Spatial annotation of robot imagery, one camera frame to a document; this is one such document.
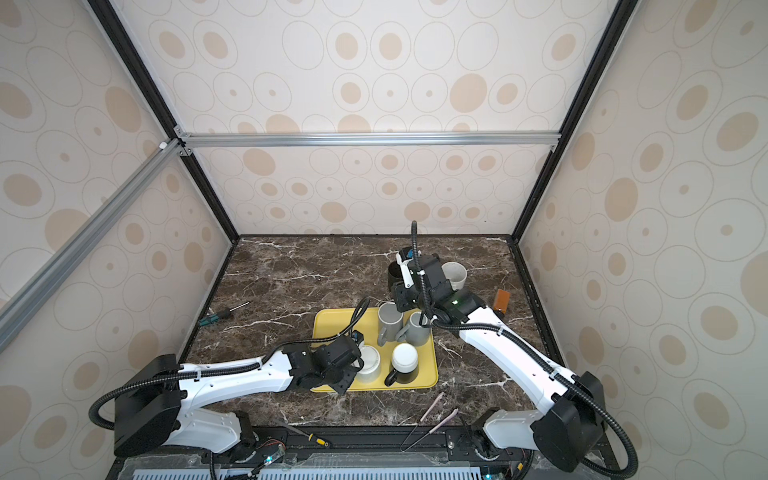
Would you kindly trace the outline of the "pink tweezers left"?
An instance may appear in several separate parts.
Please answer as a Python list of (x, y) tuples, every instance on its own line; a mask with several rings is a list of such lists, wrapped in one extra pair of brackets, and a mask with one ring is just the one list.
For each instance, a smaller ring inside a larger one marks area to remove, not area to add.
[(426, 409), (426, 411), (422, 414), (422, 416), (419, 418), (419, 420), (415, 423), (413, 428), (410, 430), (410, 432), (406, 435), (403, 442), (400, 444), (400, 450), (405, 451), (405, 445), (408, 442), (409, 438), (413, 435), (413, 433), (417, 430), (419, 426), (427, 419), (427, 417), (430, 415), (430, 413), (434, 410), (434, 408), (438, 405), (438, 403), (443, 399), (444, 392), (440, 392), (437, 397), (434, 399), (434, 401), (429, 405), (429, 407)]

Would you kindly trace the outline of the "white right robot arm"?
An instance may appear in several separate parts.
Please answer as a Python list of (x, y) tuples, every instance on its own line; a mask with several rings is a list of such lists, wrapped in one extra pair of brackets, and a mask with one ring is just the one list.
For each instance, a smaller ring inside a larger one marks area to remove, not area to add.
[[(498, 410), (485, 420), (482, 432), (494, 448), (536, 450), (566, 472), (584, 465), (612, 478), (628, 479), (637, 473), (636, 448), (608, 413), (604, 388), (597, 377), (578, 375), (549, 359), (514, 333), (468, 288), (454, 289), (437, 256), (405, 248), (397, 253), (396, 264), (402, 275), (391, 287), (397, 309), (405, 312), (417, 308), (426, 317), (426, 327), (448, 331), (475, 347), (534, 405), (528, 412)], [(614, 432), (627, 455), (626, 466), (619, 470), (587, 457), (606, 430)]]

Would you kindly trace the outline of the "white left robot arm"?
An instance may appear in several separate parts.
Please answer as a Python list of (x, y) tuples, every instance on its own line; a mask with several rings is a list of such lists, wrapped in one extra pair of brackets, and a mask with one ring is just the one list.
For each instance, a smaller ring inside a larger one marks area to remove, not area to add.
[(257, 394), (329, 386), (339, 394), (364, 364), (358, 331), (323, 339), (321, 345), (293, 342), (260, 358), (218, 364), (180, 364), (174, 355), (156, 357), (125, 385), (98, 398), (90, 421), (114, 433), (121, 458), (162, 446), (206, 449), (229, 463), (251, 460), (259, 438), (243, 412), (218, 413), (210, 405)]

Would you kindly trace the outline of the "left aluminium frame bar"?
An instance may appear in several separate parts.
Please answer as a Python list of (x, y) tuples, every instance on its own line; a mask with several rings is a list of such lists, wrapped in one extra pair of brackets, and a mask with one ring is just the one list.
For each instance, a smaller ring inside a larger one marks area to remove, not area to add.
[(1, 348), (6, 349), (63, 282), (118, 223), (168, 161), (180, 155), (181, 142), (164, 146), (121, 185), (1, 310)]

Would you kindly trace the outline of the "yellow plastic tray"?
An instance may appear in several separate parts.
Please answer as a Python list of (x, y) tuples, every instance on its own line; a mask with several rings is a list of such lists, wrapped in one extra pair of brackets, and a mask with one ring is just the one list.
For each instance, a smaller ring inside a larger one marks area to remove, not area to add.
[[(353, 308), (321, 310), (315, 316), (313, 337), (324, 338), (339, 333), (349, 324), (353, 311)], [(418, 376), (410, 383), (395, 382), (392, 386), (386, 386), (384, 381), (391, 370), (392, 353), (400, 342), (387, 342), (382, 346), (377, 344), (379, 320), (378, 308), (375, 307), (366, 311), (354, 329), (363, 334), (365, 346), (370, 346), (378, 352), (379, 362), (359, 372), (349, 392), (429, 389), (436, 386), (439, 374), (432, 336), (429, 336), (424, 345), (416, 347), (419, 360)]]

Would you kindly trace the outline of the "black mug white bottom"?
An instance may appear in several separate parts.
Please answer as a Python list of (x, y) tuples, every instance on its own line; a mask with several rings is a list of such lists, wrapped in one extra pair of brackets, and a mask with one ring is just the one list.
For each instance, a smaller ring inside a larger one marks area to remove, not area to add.
[(384, 380), (386, 387), (394, 384), (410, 384), (419, 373), (417, 349), (409, 343), (401, 343), (392, 351), (390, 372)]

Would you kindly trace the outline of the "white mug front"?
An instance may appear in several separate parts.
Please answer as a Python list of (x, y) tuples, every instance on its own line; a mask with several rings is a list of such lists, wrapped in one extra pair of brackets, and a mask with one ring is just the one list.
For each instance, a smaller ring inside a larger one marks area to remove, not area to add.
[(370, 345), (360, 347), (363, 366), (357, 372), (356, 381), (360, 384), (373, 384), (381, 372), (381, 356), (379, 351)]

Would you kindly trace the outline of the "tall grey mug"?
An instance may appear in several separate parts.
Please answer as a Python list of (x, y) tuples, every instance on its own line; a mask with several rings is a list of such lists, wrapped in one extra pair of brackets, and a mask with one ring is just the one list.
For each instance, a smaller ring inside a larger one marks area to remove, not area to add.
[(383, 347), (389, 342), (395, 342), (403, 326), (404, 314), (394, 302), (385, 302), (378, 307), (377, 318), (377, 345)]

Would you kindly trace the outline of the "yellow black screwdriver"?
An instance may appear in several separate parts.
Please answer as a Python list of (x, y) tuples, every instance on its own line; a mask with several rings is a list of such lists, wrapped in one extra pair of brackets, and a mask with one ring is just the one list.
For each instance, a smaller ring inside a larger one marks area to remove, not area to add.
[(285, 428), (285, 429), (287, 429), (287, 430), (289, 430), (289, 431), (291, 431), (291, 432), (293, 432), (293, 433), (295, 433), (297, 435), (305, 437), (311, 443), (318, 444), (318, 445), (322, 446), (323, 448), (330, 448), (331, 447), (331, 443), (328, 440), (319, 437), (315, 433), (306, 432), (304, 430), (299, 429), (296, 426), (290, 425), (290, 424), (285, 423), (285, 422), (280, 422), (280, 425), (283, 428)]

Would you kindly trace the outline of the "white speckled mug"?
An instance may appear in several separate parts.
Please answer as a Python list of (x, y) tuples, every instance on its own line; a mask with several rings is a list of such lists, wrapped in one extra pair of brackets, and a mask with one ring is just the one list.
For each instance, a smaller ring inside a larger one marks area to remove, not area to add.
[(459, 291), (465, 286), (468, 271), (458, 262), (446, 262), (442, 265), (442, 271), (454, 291)]

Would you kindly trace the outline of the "green handled screwdriver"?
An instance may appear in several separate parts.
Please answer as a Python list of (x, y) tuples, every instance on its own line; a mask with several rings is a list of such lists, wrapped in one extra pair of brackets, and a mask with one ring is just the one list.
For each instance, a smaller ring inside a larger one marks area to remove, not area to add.
[(240, 305), (234, 306), (234, 307), (227, 307), (223, 310), (219, 310), (213, 313), (209, 313), (205, 316), (203, 316), (201, 319), (197, 321), (198, 327), (205, 327), (214, 325), (222, 320), (226, 320), (229, 318), (232, 318), (234, 313), (250, 304), (249, 301), (246, 301)]

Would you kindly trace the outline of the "horizontal aluminium frame bar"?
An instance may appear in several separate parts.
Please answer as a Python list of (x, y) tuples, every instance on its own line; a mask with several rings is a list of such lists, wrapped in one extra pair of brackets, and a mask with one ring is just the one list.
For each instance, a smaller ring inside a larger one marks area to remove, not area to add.
[(557, 145), (557, 131), (352, 132), (352, 133), (183, 133), (190, 148), (303, 148)]

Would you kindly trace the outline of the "grey mug lying back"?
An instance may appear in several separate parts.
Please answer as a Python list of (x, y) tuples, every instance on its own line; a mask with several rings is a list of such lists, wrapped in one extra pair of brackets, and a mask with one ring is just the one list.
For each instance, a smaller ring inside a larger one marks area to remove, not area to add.
[(405, 342), (414, 347), (425, 345), (431, 338), (431, 328), (422, 311), (413, 312), (404, 326), (396, 334), (397, 342)]

